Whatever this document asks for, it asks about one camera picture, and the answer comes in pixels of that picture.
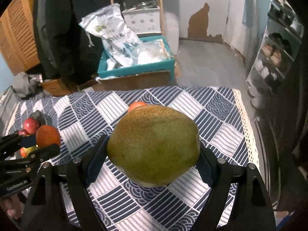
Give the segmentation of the person's hand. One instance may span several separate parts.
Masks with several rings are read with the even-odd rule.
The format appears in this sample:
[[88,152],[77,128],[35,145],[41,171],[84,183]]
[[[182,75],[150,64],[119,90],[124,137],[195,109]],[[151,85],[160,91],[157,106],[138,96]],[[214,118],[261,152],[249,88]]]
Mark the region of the person's hand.
[[17,194],[1,199],[1,208],[10,219],[20,219],[23,213],[22,203]]

